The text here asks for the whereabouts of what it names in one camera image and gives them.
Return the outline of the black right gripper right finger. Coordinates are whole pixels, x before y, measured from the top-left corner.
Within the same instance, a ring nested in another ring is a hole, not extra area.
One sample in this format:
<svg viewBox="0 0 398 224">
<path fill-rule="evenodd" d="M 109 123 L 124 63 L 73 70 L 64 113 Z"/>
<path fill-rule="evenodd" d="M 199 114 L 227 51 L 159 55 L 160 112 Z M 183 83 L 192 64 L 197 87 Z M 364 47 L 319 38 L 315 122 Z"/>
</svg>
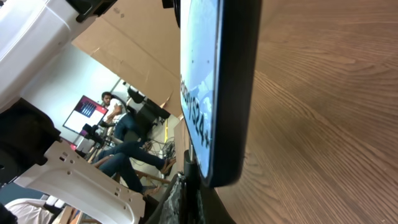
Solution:
<svg viewBox="0 0 398 224">
<path fill-rule="evenodd" d="M 204 224 L 235 224 L 215 189 L 200 184 L 198 189 L 198 217 Z"/>
</svg>

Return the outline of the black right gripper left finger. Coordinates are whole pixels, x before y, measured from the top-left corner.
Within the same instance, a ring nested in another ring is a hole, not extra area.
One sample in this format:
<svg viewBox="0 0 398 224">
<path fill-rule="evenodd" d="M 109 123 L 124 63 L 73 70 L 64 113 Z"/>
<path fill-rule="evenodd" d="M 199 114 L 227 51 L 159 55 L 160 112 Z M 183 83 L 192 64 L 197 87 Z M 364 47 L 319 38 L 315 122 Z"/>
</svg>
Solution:
<svg viewBox="0 0 398 224">
<path fill-rule="evenodd" d="M 185 211 L 185 177 L 177 173 L 146 224 L 183 224 Z"/>
</svg>

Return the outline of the blue Samsung smartphone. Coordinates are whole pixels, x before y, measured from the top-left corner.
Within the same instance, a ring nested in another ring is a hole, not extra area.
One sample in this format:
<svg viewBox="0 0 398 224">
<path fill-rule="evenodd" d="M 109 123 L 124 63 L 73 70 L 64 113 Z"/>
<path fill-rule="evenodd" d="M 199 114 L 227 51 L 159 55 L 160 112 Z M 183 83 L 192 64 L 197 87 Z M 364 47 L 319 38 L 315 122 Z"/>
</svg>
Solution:
<svg viewBox="0 0 398 224">
<path fill-rule="evenodd" d="M 262 3 L 180 3 L 180 99 L 207 187 L 235 183 L 243 169 Z"/>
</svg>

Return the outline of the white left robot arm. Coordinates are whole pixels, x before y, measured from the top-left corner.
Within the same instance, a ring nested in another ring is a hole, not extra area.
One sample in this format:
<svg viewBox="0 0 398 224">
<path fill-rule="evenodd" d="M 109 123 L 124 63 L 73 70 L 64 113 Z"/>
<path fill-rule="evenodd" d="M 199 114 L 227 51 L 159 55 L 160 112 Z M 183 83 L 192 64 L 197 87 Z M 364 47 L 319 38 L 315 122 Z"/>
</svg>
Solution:
<svg viewBox="0 0 398 224">
<path fill-rule="evenodd" d="M 35 76 L 112 1 L 7 1 L 1 8 L 1 183 L 63 200 L 101 223 L 137 223 L 142 195 L 89 164 L 23 98 Z"/>
</svg>

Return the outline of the person in beige shirt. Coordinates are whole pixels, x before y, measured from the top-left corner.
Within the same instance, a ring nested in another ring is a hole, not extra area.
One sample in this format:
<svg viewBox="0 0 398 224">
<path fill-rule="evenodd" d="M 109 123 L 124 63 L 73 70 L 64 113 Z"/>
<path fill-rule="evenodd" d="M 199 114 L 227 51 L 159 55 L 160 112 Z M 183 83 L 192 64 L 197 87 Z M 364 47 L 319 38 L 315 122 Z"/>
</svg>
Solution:
<svg viewBox="0 0 398 224">
<path fill-rule="evenodd" d="M 152 143 L 125 141 L 117 146 L 100 152 L 92 161 L 92 164 L 108 177 L 119 173 L 129 190 L 141 193 L 143 196 L 152 195 L 159 191 L 158 185 L 143 186 L 134 170 L 131 158 L 154 166 L 163 175 L 169 175 L 176 158 L 161 159 L 148 153 Z"/>
</svg>

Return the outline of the seated man in background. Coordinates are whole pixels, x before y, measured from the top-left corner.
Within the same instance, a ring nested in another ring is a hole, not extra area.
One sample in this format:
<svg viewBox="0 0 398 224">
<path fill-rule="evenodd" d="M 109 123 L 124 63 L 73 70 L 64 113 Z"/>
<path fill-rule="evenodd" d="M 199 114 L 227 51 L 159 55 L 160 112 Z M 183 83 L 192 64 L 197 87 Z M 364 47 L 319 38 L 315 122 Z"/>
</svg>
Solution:
<svg viewBox="0 0 398 224">
<path fill-rule="evenodd" d="M 122 101 L 108 91 L 102 93 L 101 99 L 104 107 L 108 109 L 103 121 L 108 124 L 116 123 L 114 127 L 115 138 L 123 141 L 129 131 L 134 132 L 138 137 L 141 136 L 141 131 L 135 119 L 135 110 L 133 112 L 126 111 Z"/>
</svg>

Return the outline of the brown cardboard sheet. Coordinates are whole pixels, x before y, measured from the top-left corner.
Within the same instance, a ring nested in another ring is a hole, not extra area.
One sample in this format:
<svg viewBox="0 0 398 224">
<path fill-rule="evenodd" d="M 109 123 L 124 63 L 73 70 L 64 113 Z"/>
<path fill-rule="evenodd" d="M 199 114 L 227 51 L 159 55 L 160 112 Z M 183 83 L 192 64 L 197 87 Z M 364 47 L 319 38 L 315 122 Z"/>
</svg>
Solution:
<svg viewBox="0 0 398 224">
<path fill-rule="evenodd" d="M 180 106 L 180 29 L 160 0 L 118 0 L 72 44 L 170 114 Z"/>
</svg>

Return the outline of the pink and white wall poster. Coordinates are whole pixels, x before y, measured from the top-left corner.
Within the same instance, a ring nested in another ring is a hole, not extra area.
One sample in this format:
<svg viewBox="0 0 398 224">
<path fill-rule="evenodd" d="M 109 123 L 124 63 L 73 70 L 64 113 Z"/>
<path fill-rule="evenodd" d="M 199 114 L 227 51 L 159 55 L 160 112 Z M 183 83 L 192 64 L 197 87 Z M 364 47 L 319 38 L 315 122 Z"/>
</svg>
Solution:
<svg viewBox="0 0 398 224">
<path fill-rule="evenodd" d="M 64 122 L 63 127 L 80 136 L 85 136 L 87 132 L 83 127 L 86 124 L 91 127 L 99 124 L 107 112 L 107 108 L 83 95 Z"/>
</svg>

